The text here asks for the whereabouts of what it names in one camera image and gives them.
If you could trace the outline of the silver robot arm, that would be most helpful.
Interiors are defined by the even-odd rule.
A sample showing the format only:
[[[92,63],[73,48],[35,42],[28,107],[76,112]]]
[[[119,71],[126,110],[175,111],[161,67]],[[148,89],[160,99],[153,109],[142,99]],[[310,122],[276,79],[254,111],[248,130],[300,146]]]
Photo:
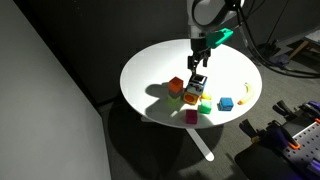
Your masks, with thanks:
[[[197,66],[211,56],[206,36],[236,15],[245,0],[187,0],[188,35],[192,55],[188,57],[188,69],[195,74]]]

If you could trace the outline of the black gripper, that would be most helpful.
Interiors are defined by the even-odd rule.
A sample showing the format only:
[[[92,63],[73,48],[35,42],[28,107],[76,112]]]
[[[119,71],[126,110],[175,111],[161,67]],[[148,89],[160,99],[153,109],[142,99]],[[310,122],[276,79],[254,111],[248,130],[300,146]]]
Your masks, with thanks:
[[[203,67],[208,66],[208,60],[211,56],[211,48],[207,46],[206,39],[192,39],[191,49],[193,51],[192,56],[188,57],[188,69],[191,72],[196,71],[197,60],[203,59]]]

